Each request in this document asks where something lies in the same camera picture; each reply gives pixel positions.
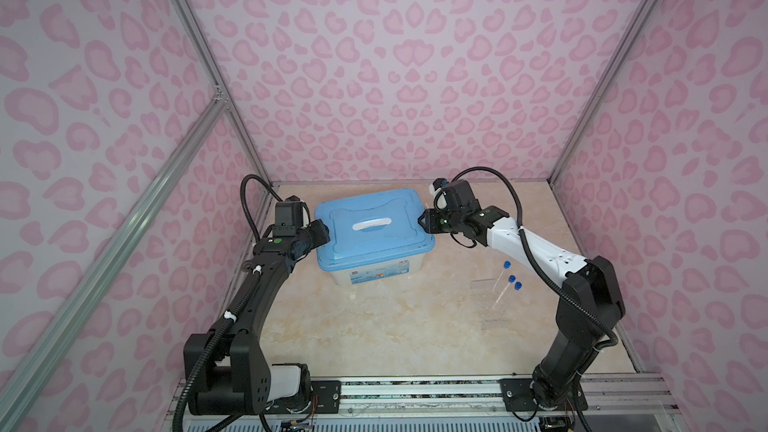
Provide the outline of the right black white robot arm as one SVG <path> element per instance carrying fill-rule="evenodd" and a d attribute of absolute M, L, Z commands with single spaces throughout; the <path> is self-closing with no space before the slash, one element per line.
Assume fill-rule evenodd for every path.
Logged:
<path fill-rule="evenodd" d="M 558 297 L 557 333 L 534 368 L 526 393 L 536 410 L 555 410 L 580 391 L 580 379 L 605 349 L 618 345 L 615 327 L 626 314 L 610 260 L 573 254 L 529 231 L 522 202 L 508 180 L 515 213 L 483 206 L 462 178 L 436 179 L 433 206 L 418 219 L 431 235 L 462 235 L 527 266 Z"/>

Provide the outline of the blue plastic bin lid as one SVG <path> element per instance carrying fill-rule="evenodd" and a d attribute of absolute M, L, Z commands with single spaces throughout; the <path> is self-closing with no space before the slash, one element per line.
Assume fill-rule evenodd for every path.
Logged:
<path fill-rule="evenodd" d="M 329 273 L 430 252 L 435 238 L 418 219 L 425 208 L 411 188 L 326 201 L 315 217 L 329 229 L 330 241 L 317 250 L 319 267 Z"/>

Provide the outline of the white plastic storage bin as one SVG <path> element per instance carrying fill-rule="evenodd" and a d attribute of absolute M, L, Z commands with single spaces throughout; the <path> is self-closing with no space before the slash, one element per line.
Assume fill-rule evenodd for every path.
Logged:
<path fill-rule="evenodd" d="M 329 275 L 340 287 L 359 285 L 417 272 L 422 268 L 425 256 L 426 253 L 416 254 L 409 257 L 329 272 Z"/>

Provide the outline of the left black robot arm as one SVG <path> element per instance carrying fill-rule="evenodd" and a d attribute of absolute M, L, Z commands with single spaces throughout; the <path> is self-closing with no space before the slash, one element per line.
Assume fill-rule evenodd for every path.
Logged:
<path fill-rule="evenodd" d="M 271 234 L 259 239 L 241 270 L 233 300 L 205 333 L 183 348 L 186 384 L 177 412 L 193 415 L 259 415 L 271 405 L 300 409 L 310 400 L 308 366 L 269 364 L 260 345 L 264 324 L 296 264 L 329 242 L 327 226 L 308 218 L 295 196 L 275 206 Z"/>

